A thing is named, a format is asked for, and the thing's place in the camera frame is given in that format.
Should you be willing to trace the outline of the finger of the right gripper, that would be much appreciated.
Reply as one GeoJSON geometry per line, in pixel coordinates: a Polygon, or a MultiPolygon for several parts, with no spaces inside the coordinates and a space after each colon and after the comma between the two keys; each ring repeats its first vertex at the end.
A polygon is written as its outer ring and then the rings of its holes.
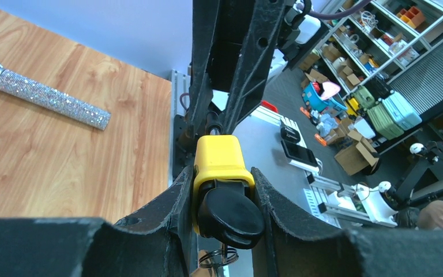
{"type": "Polygon", "coordinates": [[[222,112],[225,134],[232,134],[236,126],[262,101],[284,10],[284,1],[254,3],[253,14],[230,86],[228,102],[222,112]]]}
{"type": "Polygon", "coordinates": [[[212,99],[207,67],[215,39],[219,6],[219,1],[193,1],[192,75],[186,130],[186,135],[191,139],[195,138],[205,120],[212,99]]]}

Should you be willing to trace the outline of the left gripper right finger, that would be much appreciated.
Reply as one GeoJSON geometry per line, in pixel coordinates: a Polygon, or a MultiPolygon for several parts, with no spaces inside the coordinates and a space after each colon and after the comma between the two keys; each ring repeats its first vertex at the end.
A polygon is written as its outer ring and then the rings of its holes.
{"type": "Polygon", "coordinates": [[[254,276],[443,276],[443,230],[339,229],[251,173],[265,222],[254,276]]]}

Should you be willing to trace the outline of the yellow black padlock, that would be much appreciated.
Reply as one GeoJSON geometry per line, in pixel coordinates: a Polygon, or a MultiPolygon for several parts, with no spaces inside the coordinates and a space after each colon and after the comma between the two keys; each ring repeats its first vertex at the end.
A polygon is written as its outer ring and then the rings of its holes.
{"type": "Polygon", "coordinates": [[[197,211],[204,195],[213,188],[229,188],[242,191],[252,201],[255,189],[254,177],[245,167],[239,140],[233,135],[222,134],[218,114],[207,114],[206,134],[197,142],[194,158],[192,215],[193,226],[199,234],[197,211]]]}

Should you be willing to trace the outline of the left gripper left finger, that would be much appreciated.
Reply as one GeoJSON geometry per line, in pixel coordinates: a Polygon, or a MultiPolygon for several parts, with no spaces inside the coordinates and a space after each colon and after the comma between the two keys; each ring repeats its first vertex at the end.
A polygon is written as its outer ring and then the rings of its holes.
{"type": "Polygon", "coordinates": [[[0,276],[188,276],[193,168],[132,214],[0,218],[0,276]]]}

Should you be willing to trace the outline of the keys of yellow padlock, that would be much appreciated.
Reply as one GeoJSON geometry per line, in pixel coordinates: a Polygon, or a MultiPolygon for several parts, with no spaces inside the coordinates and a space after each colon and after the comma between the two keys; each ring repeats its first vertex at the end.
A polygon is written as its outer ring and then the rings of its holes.
{"type": "Polygon", "coordinates": [[[204,195],[196,213],[199,235],[221,243],[199,258],[201,268],[219,268],[238,260],[238,249],[253,249],[265,232],[258,207],[242,191],[213,188],[204,195]]]}

